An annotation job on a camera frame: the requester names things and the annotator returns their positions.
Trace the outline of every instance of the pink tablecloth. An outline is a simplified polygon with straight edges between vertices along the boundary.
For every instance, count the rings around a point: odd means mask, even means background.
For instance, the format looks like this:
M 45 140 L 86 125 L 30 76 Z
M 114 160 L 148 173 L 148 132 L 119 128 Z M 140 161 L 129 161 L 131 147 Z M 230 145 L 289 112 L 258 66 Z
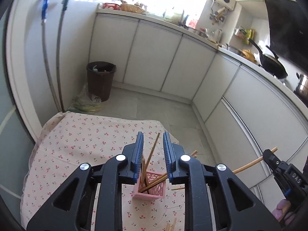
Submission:
M 144 156 L 148 157 L 157 134 L 165 131 L 158 121 L 131 121 L 77 113 L 58 113 L 44 126 L 29 161 L 21 204 L 24 227 L 58 188 L 83 162 L 105 163 L 120 154 L 126 144 L 135 142 L 138 131 L 144 133 Z M 165 172 L 162 134 L 148 170 Z M 123 230 L 165 230 L 177 218 L 175 231 L 184 229 L 184 191 L 171 191 L 167 180 L 164 199 L 132 199 L 133 185 L 122 186 Z M 94 230 L 95 216 L 92 218 Z

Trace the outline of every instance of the stainless steel pot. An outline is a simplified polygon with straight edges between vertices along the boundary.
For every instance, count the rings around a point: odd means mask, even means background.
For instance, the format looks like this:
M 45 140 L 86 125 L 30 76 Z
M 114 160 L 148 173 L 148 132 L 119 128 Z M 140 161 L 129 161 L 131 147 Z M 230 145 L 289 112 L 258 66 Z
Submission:
M 235 53 L 239 56 L 245 57 L 245 54 L 242 51 L 240 51 L 239 49 L 237 49 L 236 47 L 233 47 L 233 46 L 231 46 L 227 43 L 226 43 L 226 45 L 227 45 L 227 50 L 229 50 L 229 51 L 231 51 L 231 52 L 233 52 L 233 53 Z
M 296 73 L 298 78 L 298 84 L 295 88 L 295 92 L 298 96 L 308 101 L 308 76 L 304 74 Z

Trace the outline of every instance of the chopstick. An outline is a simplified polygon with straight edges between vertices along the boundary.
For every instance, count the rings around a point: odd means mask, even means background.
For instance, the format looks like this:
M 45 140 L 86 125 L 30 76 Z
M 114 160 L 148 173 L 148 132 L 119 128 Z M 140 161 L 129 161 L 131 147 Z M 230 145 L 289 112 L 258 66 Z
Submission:
M 159 180 L 155 181 L 154 183 L 151 183 L 150 185 L 148 185 L 147 187 L 143 187 L 141 189 L 139 189 L 139 193 L 143 193 L 149 189 L 151 189 L 152 187 L 155 187 L 157 184 L 163 182 L 164 180 L 167 180 L 168 179 L 168 176 L 165 175 L 164 177 L 160 178 Z
M 185 187 L 176 187 L 176 188 L 172 188 L 171 190 L 179 190 L 179 189 L 185 189 Z
M 141 177 L 140 177 L 140 183 L 144 183 L 144 177 L 145 177 L 145 159 L 142 155 L 142 160 L 141 160 Z
M 272 152 L 272 153 L 275 153 L 277 150 L 278 150 L 277 147 L 274 147 L 274 148 L 271 150 L 271 152 Z M 239 172 L 244 171 L 245 169 L 248 169 L 248 168 L 252 167 L 253 165 L 256 165 L 257 163 L 261 162 L 262 160 L 263 160 L 263 157 L 259 157 L 258 159 L 255 159 L 255 160 L 252 161 L 251 163 L 248 163 L 247 165 L 242 166 L 242 167 L 240 167 L 240 168 L 238 168 L 238 169 L 236 169 L 236 170 L 234 170 L 234 171 L 232 171 L 232 172 L 233 172 L 234 174 L 237 174 L 237 173 L 239 173 Z M 171 189 L 171 190 L 179 190 L 179 189 L 185 189 L 185 187 L 177 187 L 177 188 L 173 188 L 173 189 Z
M 198 151 L 194 151 L 190 154 L 190 156 L 194 156 L 196 155 Z M 167 177 L 167 173 L 162 174 L 160 177 L 156 178 L 155 180 L 151 181 L 151 183 L 147 186 L 147 187 L 143 187 L 141 189 L 138 190 L 139 193 L 143 193 L 144 191 L 146 191 L 147 189 L 151 189 L 152 187 L 155 187 L 157 184 L 161 183 L 162 181 L 166 180 Z
M 152 155 L 153 155 L 153 152 L 154 152 L 154 149 L 155 149 L 155 146 L 156 146 L 156 144 L 157 144 L 157 142 L 158 142 L 158 138 L 159 138 L 159 135 L 160 135 L 161 133 L 158 133 L 157 134 L 157 137 L 156 137 L 156 140 L 155 140 L 155 142 L 154 142 L 154 144 L 153 144 L 153 147 L 152 147 L 152 150 L 151 150 L 151 152 L 150 152 L 150 155 L 149 155 L 149 157 L 147 158 L 147 163 L 145 164 L 145 170 L 147 170 L 147 167 L 149 166 L 149 163 L 150 163 L 150 161 L 151 161 L 151 157 L 152 157 Z
M 171 228 L 170 231 L 174 231 L 174 227 L 175 227 L 176 222 L 177 222 L 177 219 L 175 218 L 175 219 L 174 219 L 174 222 L 173 222 L 173 224 L 172 224 L 172 228 Z
M 140 184 L 144 186 L 147 186 L 148 179 L 147 179 L 147 171 L 145 169 L 145 159 L 144 156 L 142 155 L 142 160 L 141 160 L 141 177 L 140 177 Z

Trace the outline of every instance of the black frying pan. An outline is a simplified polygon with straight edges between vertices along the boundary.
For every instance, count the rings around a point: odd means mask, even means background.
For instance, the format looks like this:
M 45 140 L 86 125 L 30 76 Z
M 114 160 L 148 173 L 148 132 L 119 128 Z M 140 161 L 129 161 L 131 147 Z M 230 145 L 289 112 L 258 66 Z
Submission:
M 266 47 L 274 54 L 275 58 L 269 55 L 264 55 L 260 47 L 253 40 L 249 39 L 249 41 L 259 51 L 261 65 L 267 72 L 275 75 L 278 79 L 284 79 L 288 76 L 284 66 L 280 61 L 278 61 L 278 56 L 269 46 Z

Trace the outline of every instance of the wicker basket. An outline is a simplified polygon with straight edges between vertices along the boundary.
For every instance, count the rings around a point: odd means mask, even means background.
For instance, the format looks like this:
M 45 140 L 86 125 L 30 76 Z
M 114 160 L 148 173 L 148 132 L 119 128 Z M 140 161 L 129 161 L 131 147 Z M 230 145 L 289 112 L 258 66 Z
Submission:
M 121 10 L 126 11 L 126 12 L 136 13 L 136 14 L 142 14 L 143 12 L 145 12 L 144 9 L 138 6 L 132 5 L 132 4 L 128 4 L 128 3 L 121 4 Z

